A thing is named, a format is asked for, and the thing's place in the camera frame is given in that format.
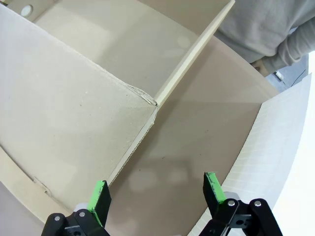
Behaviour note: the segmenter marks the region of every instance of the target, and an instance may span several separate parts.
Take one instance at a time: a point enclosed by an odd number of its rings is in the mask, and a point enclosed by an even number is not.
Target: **screw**
[[[230,207],[232,207],[232,206],[235,205],[235,202],[234,202],[233,200],[230,200],[230,201],[227,202],[227,204],[228,204]]]
[[[261,206],[261,202],[260,201],[256,201],[254,202],[255,207],[260,207]]]

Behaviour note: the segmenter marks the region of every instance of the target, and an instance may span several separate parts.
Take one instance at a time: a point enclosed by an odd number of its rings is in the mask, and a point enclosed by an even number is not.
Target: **cardboard edge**
[[[196,60],[198,55],[201,53],[203,48],[209,42],[210,38],[213,36],[220,23],[223,21],[235,0],[231,0],[225,7],[220,11],[220,13],[214,18],[214,20],[208,25],[208,27],[204,30],[204,32],[198,37],[194,45],[190,48],[190,50],[186,53],[184,58],[163,84],[161,89],[157,92],[154,100],[157,102],[158,107],[164,104],[166,99],[170,96],[176,85],[180,82],[183,76],[186,74],[190,66]]]
[[[151,127],[154,125],[154,121],[157,117],[158,113],[158,107],[153,111],[148,121],[145,123],[145,125],[142,127],[136,138],[133,140],[132,144],[129,146],[109,178],[107,179],[108,186],[110,186],[113,181],[116,179],[116,177],[119,175],[120,171],[122,171],[123,167],[127,163],[127,161],[131,158],[134,151],[137,149],[137,147],[140,145],[144,137],[147,135]]]
[[[34,183],[0,147],[0,181],[32,214],[42,222],[55,212],[65,216],[71,212],[49,197]]]

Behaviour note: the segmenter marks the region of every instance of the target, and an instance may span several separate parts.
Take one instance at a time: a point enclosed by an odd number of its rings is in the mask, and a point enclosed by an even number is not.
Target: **round hole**
[[[243,221],[243,220],[238,220],[238,221],[236,221],[236,224],[237,224],[237,225],[243,225],[243,224],[244,224],[244,221]]]
[[[33,12],[33,6],[32,5],[27,5],[27,6],[23,7],[23,9],[21,11],[21,16],[29,17],[32,12]]]

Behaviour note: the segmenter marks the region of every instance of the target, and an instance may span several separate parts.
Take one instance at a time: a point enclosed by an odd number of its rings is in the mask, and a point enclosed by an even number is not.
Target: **open cardboard box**
[[[24,3],[13,0],[8,7],[20,13]],[[196,181],[186,186],[201,190],[203,171],[220,171],[222,182],[261,103],[276,94],[225,45],[217,40],[207,45],[233,1],[33,0],[27,4],[33,5],[29,20],[46,32],[0,7],[4,185],[45,221],[52,212],[67,215],[77,203],[88,201],[95,181],[106,179],[113,183],[116,199],[109,215],[114,228],[123,201],[131,200],[131,208],[136,207],[137,194],[130,193],[156,187],[152,182],[156,178],[146,176],[148,171],[141,172],[138,166],[154,167],[158,176],[170,173],[171,181],[163,185],[166,189],[155,188],[166,190],[165,194],[155,199],[158,206],[147,209],[168,222],[174,215],[168,215],[165,207],[161,210],[165,202],[169,202],[166,208],[175,206],[173,212],[181,208],[191,212],[186,216],[176,212],[182,216],[178,223],[172,222],[173,227],[165,227],[166,234],[181,226],[183,217],[195,222],[205,209],[202,192],[189,190],[174,204],[167,199],[183,194],[175,193],[174,186],[193,177]],[[113,182],[134,151],[126,170]],[[166,158],[167,164],[158,161]],[[183,170],[190,175],[182,176]],[[140,196],[143,203],[153,197]],[[183,207],[192,199],[198,204]],[[141,224],[135,215],[132,218]],[[156,227],[146,223],[134,235]]]

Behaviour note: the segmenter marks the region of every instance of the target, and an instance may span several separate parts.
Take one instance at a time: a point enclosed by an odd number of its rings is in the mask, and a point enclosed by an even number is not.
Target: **green tape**
[[[100,220],[98,218],[98,215],[96,213],[95,207],[96,207],[96,204],[97,204],[98,199],[100,197],[100,194],[101,194],[101,192],[103,190],[104,185],[105,185],[105,181],[103,181],[103,180],[99,180],[99,181],[96,182],[93,194],[92,194],[92,196],[90,198],[90,201],[89,201],[88,207],[87,207],[88,211],[91,212],[95,216],[96,220],[98,221],[98,223],[101,226],[102,226],[102,223],[100,222]]]
[[[226,196],[221,188],[221,185],[216,177],[216,174],[214,172],[207,172],[206,176],[208,178],[208,181],[216,196],[218,203],[219,204],[223,203],[226,200]]]

